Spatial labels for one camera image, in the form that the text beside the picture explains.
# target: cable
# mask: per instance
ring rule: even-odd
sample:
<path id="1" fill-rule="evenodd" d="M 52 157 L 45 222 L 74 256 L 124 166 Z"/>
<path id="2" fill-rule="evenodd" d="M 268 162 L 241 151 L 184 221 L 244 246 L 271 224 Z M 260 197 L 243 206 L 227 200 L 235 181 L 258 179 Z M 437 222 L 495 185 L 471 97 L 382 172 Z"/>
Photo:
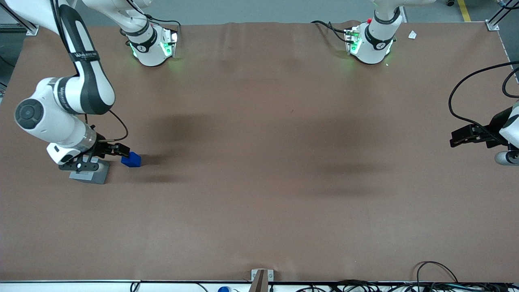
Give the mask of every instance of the cable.
<path id="1" fill-rule="evenodd" d="M 489 130 L 487 130 L 485 127 L 483 127 L 480 123 L 474 121 L 474 120 L 471 120 L 469 118 L 466 118 L 466 117 L 462 117 L 458 114 L 456 114 L 453 110 L 453 106 L 452 106 L 452 99 L 453 99 L 453 96 L 454 96 L 454 93 L 456 92 L 456 90 L 458 89 L 458 87 L 463 83 L 465 82 L 465 80 L 469 79 L 470 77 L 476 75 L 476 74 L 479 74 L 481 72 L 485 72 L 485 71 L 488 71 L 488 70 L 492 70 L 492 69 L 495 69 L 495 68 L 499 68 L 499 67 L 504 67 L 504 66 L 509 66 L 509 65 L 514 65 L 514 64 L 519 64 L 519 61 L 513 61 L 513 62 L 507 62 L 507 63 L 502 63 L 502 64 L 498 64 L 498 65 L 494 65 L 494 66 L 490 66 L 490 67 L 486 67 L 486 68 L 483 68 L 483 69 L 480 69 L 480 70 L 477 70 L 475 72 L 472 72 L 470 73 L 469 75 L 465 76 L 465 78 L 463 78 L 460 82 L 458 82 L 458 84 L 456 84 L 456 86 L 454 87 L 453 91 L 450 93 L 450 96 L 449 96 L 449 102 L 448 102 L 448 106 L 449 106 L 449 111 L 450 111 L 450 114 L 453 115 L 455 118 L 458 118 L 462 121 L 465 121 L 465 122 L 469 122 L 471 124 L 474 124 L 476 126 L 478 126 L 482 131 L 484 131 L 487 135 L 489 135 L 490 137 L 492 137 L 494 140 L 498 141 L 499 143 L 502 143 L 502 144 L 508 144 L 508 142 L 502 140 L 501 138 L 498 138 L 496 135 L 492 134 Z"/>
<path id="2" fill-rule="evenodd" d="M 306 292 L 307 289 L 312 289 L 312 290 L 315 289 L 315 290 L 318 290 L 318 291 L 320 291 L 320 292 L 328 292 L 328 291 L 326 291 L 326 290 L 324 290 L 324 289 L 322 289 L 322 288 L 315 287 L 315 286 L 313 286 L 313 285 L 311 285 L 309 288 L 299 289 L 299 290 L 297 290 L 296 292 Z"/>
<path id="3" fill-rule="evenodd" d="M 499 1 L 497 4 L 499 4 L 499 6 L 501 6 L 501 8 L 506 9 L 506 10 L 516 10 L 516 9 L 519 9 L 519 6 L 515 6 L 515 5 L 517 5 L 517 3 L 513 7 L 508 7 L 504 3 L 504 1 Z"/>
<path id="4" fill-rule="evenodd" d="M 198 286 L 202 287 L 202 289 L 204 289 L 206 292 L 209 292 L 209 291 L 207 290 L 207 288 L 205 288 L 204 286 L 202 286 L 202 284 L 200 284 L 200 283 L 196 283 L 196 284 L 197 284 Z"/>
<path id="5" fill-rule="evenodd" d="M 126 2 L 128 2 L 128 4 L 130 4 L 130 6 L 135 10 L 137 11 L 138 13 L 144 15 L 149 21 L 152 21 L 152 20 L 155 20 L 155 21 L 159 21 L 159 22 L 175 22 L 179 25 L 179 27 L 181 26 L 180 25 L 180 22 L 176 21 L 176 20 L 161 20 L 161 19 L 157 19 L 149 14 L 146 14 L 144 13 L 138 6 L 135 6 L 133 1 L 131 0 L 126 0 Z"/>
<path id="6" fill-rule="evenodd" d="M 510 74 L 508 74 L 507 78 L 504 79 L 503 86 L 501 88 L 501 90 L 503 91 L 503 94 L 508 96 L 508 97 L 510 97 L 510 98 L 519 98 L 519 95 L 512 95 L 512 94 L 508 93 L 508 91 L 507 91 L 507 83 L 508 83 L 508 81 L 517 72 L 519 72 L 519 67 L 517 67 L 514 71 L 512 71 L 512 72 L 510 72 Z"/>
<path id="7" fill-rule="evenodd" d="M 125 131 L 126 131 L 126 134 L 122 137 L 122 138 L 118 138 L 118 139 L 106 139 L 106 140 L 99 140 L 99 142 L 116 142 L 116 141 L 120 141 L 120 140 L 124 140 L 126 139 L 126 137 L 128 137 L 128 127 L 125 125 L 125 123 L 121 120 L 121 118 L 119 116 L 117 116 L 112 110 L 108 110 L 117 120 L 119 120 L 119 122 L 121 123 L 121 125 L 125 128 Z"/>
<path id="8" fill-rule="evenodd" d="M 353 287 L 349 288 L 348 291 L 352 291 L 353 289 L 355 289 L 357 287 L 361 287 L 364 290 L 364 292 L 380 292 L 380 287 L 378 287 L 377 284 L 371 283 L 371 282 L 368 282 L 368 281 L 343 280 L 343 281 L 339 281 L 337 283 L 339 285 L 344 285 L 344 288 L 343 288 L 344 292 L 347 292 L 347 291 L 345 291 L 345 289 L 348 286 L 353 286 Z"/>
<path id="9" fill-rule="evenodd" d="M 458 282 L 458 278 L 456 277 L 456 275 L 449 268 L 447 268 L 446 265 L 444 265 L 444 264 L 442 264 L 440 262 L 437 262 L 437 261 L 425 261 L 418 267 L 418 270 L 416 270 L 416 283 L 417 284 L 420 284 L 420 270 L 421 270 L 421 268 L 423 268 L 428 263 L 433 263 L 433 264 L 436 264 L 438 266 L 441 266 L 441 267 L 445 268 L 452 275 L 452 277 L 454 278 L 454 281 L 456 281 L 456 283 L 459 283 Z"/>
<path id="10" fill-rule="evenodd" d="M 322 24 L 324 25 L 325 27 L 327 27 L 328 29 L 332 30 L 333 33 L 343 42 L 345 43 L 348 43 L 348 44 L 353 44 L 353 41 L 348 41 L 344 38 L 342 38 L 337 32 L 340 32 L 340 33 L 344 33 L 344 30 L 339 30 L 339 29 L 336 29 L 335 27 L 333 27 L 332 25 L 332 22 L 329 21 L 328 24 L 324 23 L 323 21 L 320 21 L 320 20 L 314 20 L 312 21 L 311 23 L 315 23 L 315 24 Z"/>
<path id="11" fill-rule="evenodd" d="M 130 292 L 136 292 L 137 289 L 139 289 L 140 285 L 141 285 L 141 282 L 133 282 L 133 283 L 131 283 L 131 285 L 130 285 Z"/>
<path id="12" fill-rule="evenodd" d="M 15 67 L 13 64 L 7 62 L 7 60 L 4 59 L 4 57 L 0 56 L 0 59 L 1 59 L 4 63 L 6 63 L 7 65 L 9 65 L 9 66 L 11 66 L 11 67 L 13 67 L 13 68 Z"/>

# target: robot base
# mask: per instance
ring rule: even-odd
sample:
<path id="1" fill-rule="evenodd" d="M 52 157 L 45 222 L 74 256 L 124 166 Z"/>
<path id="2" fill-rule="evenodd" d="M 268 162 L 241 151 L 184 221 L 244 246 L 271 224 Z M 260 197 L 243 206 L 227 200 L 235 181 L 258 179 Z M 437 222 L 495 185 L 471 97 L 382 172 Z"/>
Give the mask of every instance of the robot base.
<path id="1" fill-rule="evenodd" d="M 83 157 L 83 161 L 86 162 L 87 159 L 87 157 Z M 70 173 L 69 178 L 84 183 L 104 184 L 110 164 L 96 157 L 92 158 L 90 161 L 99 164 L 99 169 L 97 171 L 73 171 Z"/>
<path id="2" fill-rule="evenodd" d="M 388 45 L 384 45 L 383 49 L 376 50 L 373 45 L 366 40 L 365 30 L 367 25 L 368 23 L 364 22 L 344 32 L 346 40 L 353 42 L 353 44 L 346 43 L 346 51 L 363 63 L 377 64 L 389 54 L 393 41 Z"/>

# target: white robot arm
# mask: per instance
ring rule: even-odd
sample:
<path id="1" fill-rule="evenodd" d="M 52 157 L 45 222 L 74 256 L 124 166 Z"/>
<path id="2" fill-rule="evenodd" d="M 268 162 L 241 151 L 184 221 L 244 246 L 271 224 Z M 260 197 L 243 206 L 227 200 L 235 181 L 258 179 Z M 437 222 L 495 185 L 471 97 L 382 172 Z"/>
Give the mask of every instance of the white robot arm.
<path id="1" fill-rule="evenodd" d="M 508 151 L 496 154 L 496 162 L 501 165 L 519 165 L 519 101 L 512 107 L 512 112 L 499 133 L 509 145 Z"/>
<path id="2" fill-rule="evenodd" d="M 31 135 L 49 142 L 47 152 L 59 165 L 100 142 L 92 155 L 111 154 L 104 137 L 76 116 L 104 114 L 115 102 L 114 90 L 77 11 L 65 0 L 6 0 L 6 3 L 20 16 L 60 35 L 77 71 L 74 76 L 41 80 L 32 96 L 18 104 L 16 123 Z"/>
<path id="3" fill-rule="evenodd" d="M 346 33 L 348 52 L 366 64 L 376 64 L 389 53 L 393 37 L 402 23 L 400 6 L 419 6 L 436 0 L 370 0 L 375 15 L 370 23 L 364 22 Z"/>
<path id="4" fill-rule="evenodd" d="M 146 66 L 157 66 L 172 57 L 177 32 L 150 23 L 141 8 L 152 0 L 83 0 L 85 5 L 99 11 L 117 23 L 130 40 L 133 55 Z"/>

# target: table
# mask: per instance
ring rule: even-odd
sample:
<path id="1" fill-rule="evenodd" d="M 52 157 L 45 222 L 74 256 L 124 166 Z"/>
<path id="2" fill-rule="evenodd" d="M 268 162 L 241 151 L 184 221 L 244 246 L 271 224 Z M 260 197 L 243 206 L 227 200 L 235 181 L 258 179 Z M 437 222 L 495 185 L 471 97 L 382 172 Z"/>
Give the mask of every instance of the table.
<path id="1" fill-rule="evenodd" d="M 183 26 L 155 68 L 118 28 L 89 31 L 143 166 L 113 158 L 105 185 L 79 183 L 16 126 L 39 80 L 74 74 L 56 35 L 28 37 L 0 108 L 1 279 L 412 280 L 436 260 L 461 281 L 517 280 L 517 168 L 494 163 L 504 148 L 449 147 L 466 124 L 453 86 L 507 61 L 484 23 L 403 24 L 378 65 L 314 24 Z M 467 81 L 455 110 L 485 124 L 511 106 L 509 70 Z"/>

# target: blue cube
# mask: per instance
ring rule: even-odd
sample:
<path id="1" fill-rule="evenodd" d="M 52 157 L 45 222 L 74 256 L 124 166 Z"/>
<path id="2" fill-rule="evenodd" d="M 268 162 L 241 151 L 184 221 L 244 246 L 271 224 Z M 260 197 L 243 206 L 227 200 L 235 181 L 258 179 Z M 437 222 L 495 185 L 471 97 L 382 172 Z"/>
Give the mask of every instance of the blue cube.
<path id="1" fill-rule="evenodd" d="M 121 157 L 121 163 L 128 167 L 141 167 L 141 157 L 135 152 L 130 152 L 130 157 Z"/>

